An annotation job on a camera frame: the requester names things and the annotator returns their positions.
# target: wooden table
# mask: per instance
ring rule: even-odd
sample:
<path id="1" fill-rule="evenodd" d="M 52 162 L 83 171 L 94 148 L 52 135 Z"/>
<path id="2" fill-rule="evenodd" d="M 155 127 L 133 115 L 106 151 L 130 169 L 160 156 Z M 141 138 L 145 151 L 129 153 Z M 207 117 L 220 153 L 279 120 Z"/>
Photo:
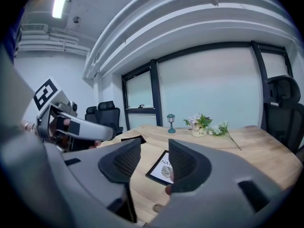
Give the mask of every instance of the wooden table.
<path id="1" fill-rule="evenodd" d="M 144 222 L 150 222 L 157 215 L 152 210 L 156 203 L 166 205 L 169 201 L 169 196 L 164 192 L 165 186 L 145 177 L 163 151 L 169 149 L 169 138 L 237 154 L 260 169 L 283 189 L 296 182 L 303 167 L 298 158 L 284 145 L 256 126 L 247 126 L 230 132 L 242 150 L 225 137 L 207 135 L 195 138 L 187 128 L 177 128 L 176 133 L 170 134 L 168 128 L 148 125 L 127 131 L 112 141 L 103 142 L 99 147 L 119 143 L 122 138 L 138 135 L 142 135 L 147 143 L 141 145 L 141 160 L 131 177 L 130 185 L 137 218 Z"/>

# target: person's hand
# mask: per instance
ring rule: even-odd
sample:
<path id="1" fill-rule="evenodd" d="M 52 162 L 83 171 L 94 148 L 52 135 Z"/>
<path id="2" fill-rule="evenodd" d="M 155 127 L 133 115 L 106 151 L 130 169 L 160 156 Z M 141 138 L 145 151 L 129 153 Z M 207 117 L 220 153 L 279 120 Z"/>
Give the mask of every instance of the person's hand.
<path id="1" fill-rule="evenodd" d="M 63 120 L 63 125 L 68 127 L 70 125 L 71 119 L 66 118 Z M 51 123 L 49 124 L 48 133 L 50 137 L 54 137 L 55 131 L 57 129 L 57 118 L 55 118 Z"/>
<path id="2" fill-rule="evenodd" d="M 170 173 L 170 179 L 171 179 L 171 181 L 174 181 L 174 174 L 173 174 L 173 171 Z M 165 187 L 165 192 L 166 192 L 168 195 L 171 195 L 171 184 L 168 185 L 167 187 Z"/>
<path id="3" fill-rule="evenodd" d="M 101 141 L 95 141 L 94 146 L 90 146 L 88 149 L 95 149 L 101 144 Z"/>

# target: flower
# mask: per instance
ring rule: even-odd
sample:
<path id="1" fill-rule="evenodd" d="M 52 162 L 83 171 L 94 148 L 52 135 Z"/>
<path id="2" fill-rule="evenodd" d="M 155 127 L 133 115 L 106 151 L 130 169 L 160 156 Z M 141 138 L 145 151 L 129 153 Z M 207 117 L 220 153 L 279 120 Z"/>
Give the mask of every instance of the flower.
<path id="1" fill-rule="evenodd" d="M 219 129 L 219 126 L 218 125 L 215 125 L 215 126 L 213 126 L 213 133 L 215 133 L 215 134 L 220 134 L 220 129 Z"/>
<path id="2" fill-rule="evenodd" d="M 209 117 L 205 117 L 201 113 L 197 113 L 194 116 L 189 117 L 188 119 L 184 119 L 184 122 L 187 126 L 190 125 L 192 129 L 198 130 L 200 128 L 208 127 L 212 122 L 212 119 L 210 119 Z"/>
<path id="3" fill-rule="evenodd" d="M 219 124 L 220 127 L 228 127 L 228 122 L 227 121 L 222 121 L 220 124 Z"/>

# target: window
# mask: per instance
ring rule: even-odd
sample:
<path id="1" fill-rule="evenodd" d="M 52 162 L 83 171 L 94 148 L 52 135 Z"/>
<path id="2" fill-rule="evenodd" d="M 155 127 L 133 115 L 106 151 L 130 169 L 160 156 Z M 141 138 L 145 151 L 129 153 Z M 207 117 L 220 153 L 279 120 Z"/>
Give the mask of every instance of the window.
<path id="1" fill-rule="evenodd" d="M 122 75 L 127 130 L 140 125 L 162 126 L 162 106 L 155 60 Z"/>
<path id="2" fill-rule="evenodd" d="M 285 65 L 284 57 L 282 55 L 263 52 L 262 57 L 268 78 L 288 75 L 287 66 Z"/>
<path id="3" fill-rule="evenodd" d="M 128 109 L 138 107 L 153 108 L 150 78 L 150 71 L 148 71 L 127 81 Z"/>
<path id="4" fill-rule="evenodd" d="M 262 86 L 251 48 L 223 48 L 177 57 L 159 63 L 158 75 L 163 126 L 170 126 L 166 115 L 171 112 L 175 127 L 186 127 L 183 119 L 198 112 L 211 117 L 213 124 L 226 120 L 233 129 L 260 125 Z"/>

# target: air conditioner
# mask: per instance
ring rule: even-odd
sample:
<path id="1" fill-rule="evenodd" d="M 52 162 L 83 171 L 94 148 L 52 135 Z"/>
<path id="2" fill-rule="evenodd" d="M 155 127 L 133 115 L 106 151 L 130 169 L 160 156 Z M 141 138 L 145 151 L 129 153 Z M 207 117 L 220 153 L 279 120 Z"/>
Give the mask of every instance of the air conditioner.
<path id="1" fill-rule="evenodd" d="M 23 35 L 45 35 L 48 32 L 47 24 L 23 24 L 21 25 Z"/>

